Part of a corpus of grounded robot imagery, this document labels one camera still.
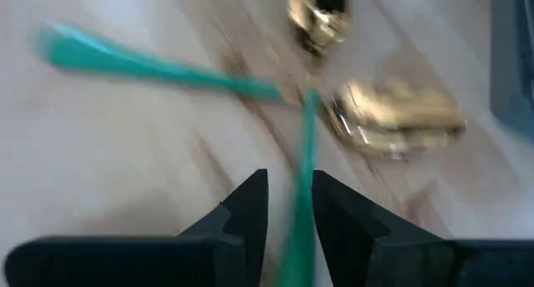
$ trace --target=wooden floor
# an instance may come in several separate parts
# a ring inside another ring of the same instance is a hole
[[[393,73],[453,93],[468,133],[448,149],[391,162],[343,148],[321,123],[317,168],[443,237],[532,238],[534,144],[488,108],[489,2],[351,0],[349,37],[325,66],[322,91]],[[59,72],[29,46],[49,20],[211,68],[228,52],[223,32],[246,49],[254,74],[283,80],[301,71],[284,0],[0,0],[0,254],[46,234],[177,234],[267,168],[269,273],[287,230],[300,112]],[[278,63],[257,46],[265,39]],[[317,253],[318,285],[328,285]]]

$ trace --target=light wood surface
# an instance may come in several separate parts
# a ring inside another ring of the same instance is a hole
[[[317,168],[440,236],[532,238],[534,146],[488,109],[489,1],[351,0],[349,37],[325,65],[321,91],[350,77],[407,76],[453,93],[468,133],[391,162],[343,148],[321,123]],[[284,0],[0,0],[0,254],[46,234],[177,234],[267,168],[270,273],[289,220],[300,112],[63,73],[29,47],[48,20],[211,68],[228,52],[222,30],[252,48],[254,74],[298,78]],[[284,49],[281,66],[255,51],[262,38]],[[328,285],[317,253],[318,285]]]

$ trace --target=teal plastic strip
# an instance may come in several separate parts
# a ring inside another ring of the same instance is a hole
[[[38,38],[38,50],[49,62],[69,70],[202,85],[248,97],[283,100],[274,83],[229,76],[150,57],[68,25],[54,24],[42,30]]]
[[[304,106],[302,159],[297,177],[295,211],[276,287],[311,287],[315,280],[315,221],[311,187],[316,155],[315,115],[319,94],[309,91]]]

